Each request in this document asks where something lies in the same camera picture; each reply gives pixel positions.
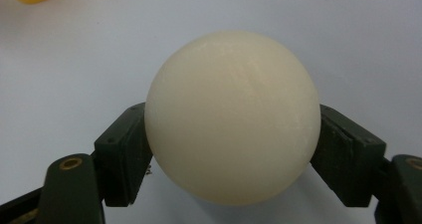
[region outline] brass screw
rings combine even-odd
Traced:
[[[82,164],[82,160],[79,157],[70,157],[60,163],[60,169],[69,170]]]
[[[407,164],[411,165],[412,167],[422,170],[422,159],[409,157],[406,159]]]

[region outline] white surface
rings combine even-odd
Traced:
[[[0,202],[42,185],[54,160],[91,153],[145,101],[167,57],[221,29],[279,40],[310,72],[320,101],[422,156],[422,0],[0,0]],[[373,223],[310,168],[283,195],[226,208],[199,201],[152,163],[136,203],[107,223]]]
[[[164,63],[146,98],[155,160],[185,190],[215,203],[268,200],[317,147],[317,90],[301,62],[257,33],[198,38]]]

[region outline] ball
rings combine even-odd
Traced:
[[[317,146],[317,90],[283,45],[245,31],[196,39],[154,78],[145,130],[166,175],[225,205],[267,200],[304,171]]]

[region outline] white ball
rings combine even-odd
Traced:
[[[304,171],[317,146],[319,102],[284,46],[254,33],[217,32],[161,67],[145,125],[170,179],[206,200],[244,205],[277,195]]]

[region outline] white table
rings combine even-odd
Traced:
[[[396,153],[422,156],[422,0],[0,0],[0,203],[44,181],[63,156],[142,103],[161,64],[223,29],[270,36],[309,70],[320,101]],[[173,184],[152,161],[134,205],[107,223],[374,223],[345,208],[311,168],[282,195],[217,206]]]

